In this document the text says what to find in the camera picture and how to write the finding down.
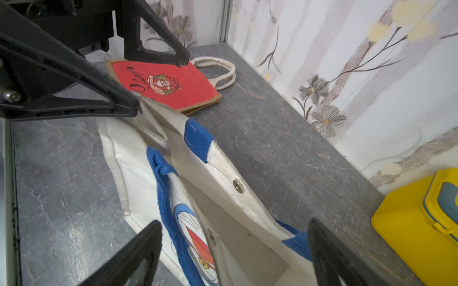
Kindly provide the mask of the yellow lunch box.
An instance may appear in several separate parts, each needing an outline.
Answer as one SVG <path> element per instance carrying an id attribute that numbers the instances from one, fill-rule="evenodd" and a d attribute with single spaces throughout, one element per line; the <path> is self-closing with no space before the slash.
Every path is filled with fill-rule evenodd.
<path id="1" fill-rule="evenodd" d="M 426 286 L 458 283 L 458 170 L 391 191 L 372 226 Z"/>

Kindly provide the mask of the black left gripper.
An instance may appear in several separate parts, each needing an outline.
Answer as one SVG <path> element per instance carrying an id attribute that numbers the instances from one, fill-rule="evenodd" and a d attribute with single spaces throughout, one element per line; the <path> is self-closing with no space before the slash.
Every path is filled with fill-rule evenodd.
<path id="1" fill-rule="evenodd" d="M 145 1 L 2 1 L 1 117 L 136 116 L 136 97 L 85 58 L 109 50 L 115 10 L 124 59 L 188 65 L 186 47 Z M 169 52 L 144 46 L 142 21 L 157 34 L 149 40 L 169 46 Z"/>

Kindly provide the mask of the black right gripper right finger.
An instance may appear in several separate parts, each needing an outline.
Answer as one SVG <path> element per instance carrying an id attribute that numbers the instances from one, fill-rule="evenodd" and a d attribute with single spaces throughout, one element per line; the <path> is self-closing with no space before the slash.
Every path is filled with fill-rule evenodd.
<path id="1" fill-rule="evenodd" d="M 387 286 L 317 218 L 308 226 L 308 245 L 317 284 L 320 286 Z"/>

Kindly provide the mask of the white Doraemon canvas bag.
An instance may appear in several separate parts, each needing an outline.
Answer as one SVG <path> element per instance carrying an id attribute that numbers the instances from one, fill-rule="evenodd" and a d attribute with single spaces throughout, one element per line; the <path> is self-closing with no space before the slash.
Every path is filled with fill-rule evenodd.
<path id="1" fill-rule="evenodd" d="M 131 228 L 162 224 L 160 261 L 185 286 L 314 286 L 307 234 L 275 220 L 197 121 L 139 98 L 100 117 L 104 158 Z"/>

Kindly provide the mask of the red Christmas jute bag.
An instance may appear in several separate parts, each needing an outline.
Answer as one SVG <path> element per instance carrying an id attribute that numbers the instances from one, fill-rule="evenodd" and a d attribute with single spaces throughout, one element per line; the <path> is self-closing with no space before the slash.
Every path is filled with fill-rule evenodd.
<path id="1" fill-rule="evenodd" d="M 222 100 L 220 90 L 236 80 L 236 66 L 222 58 L 196 57 L 186 66 L 106 60 L 111 77 L 131 92 L 190 115 Z M 208 79 L 200 67 L 217 66 L 227 72 Z"/>

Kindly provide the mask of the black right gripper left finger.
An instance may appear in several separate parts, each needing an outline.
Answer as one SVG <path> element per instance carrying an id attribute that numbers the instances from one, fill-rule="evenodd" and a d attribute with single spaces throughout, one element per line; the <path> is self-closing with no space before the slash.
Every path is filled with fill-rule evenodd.
<path id="1" fill-rule="evenodd" d="M 117 252 L 83 286 L 151 286 L 162 249 L 162 225 L 154 220 Z"/>

